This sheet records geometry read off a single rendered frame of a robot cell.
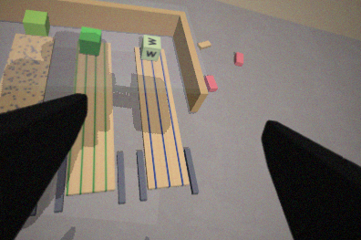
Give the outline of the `pink rectangular block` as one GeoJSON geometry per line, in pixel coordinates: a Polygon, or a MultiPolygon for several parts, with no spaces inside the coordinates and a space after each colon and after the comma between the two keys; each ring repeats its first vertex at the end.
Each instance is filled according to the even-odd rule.
{"type": "MultiPolygon", "coordinates": [[[[217,84],[216,84],[216,82],[215,82],[214,77],[213,77],[213,76],[207,76],[207,77],[208,77],[208,80],[209,80],[209,82],[210,82],[211,91],[216,91],[216,90],[218,89],[218,87],[217,87],[217,84]]],[[[211,91],[210,91],[210,92],[211,92],[211,91]]]]}
{"type": "Polygon", "coordinates": [[[243,54],[236,52],[234,55],[234,65],[241,67],[243,64],[243,54]]]}

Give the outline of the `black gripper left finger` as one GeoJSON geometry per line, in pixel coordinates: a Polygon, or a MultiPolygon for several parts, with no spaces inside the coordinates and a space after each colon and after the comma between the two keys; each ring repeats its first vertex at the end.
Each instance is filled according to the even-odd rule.
{"type": "Polygon", "coordinates": [[[0,240],[15,240],[88,115],[76,93],[0,113],[0,240]]]}

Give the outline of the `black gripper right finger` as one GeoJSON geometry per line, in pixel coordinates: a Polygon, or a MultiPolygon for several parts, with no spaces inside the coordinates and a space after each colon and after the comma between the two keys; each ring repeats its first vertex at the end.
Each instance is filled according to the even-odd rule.
{"type": "Polygon", "coordinates": [[[275,120],[261,141],[294,240],[361,240],[361,166],[275,120]]]}

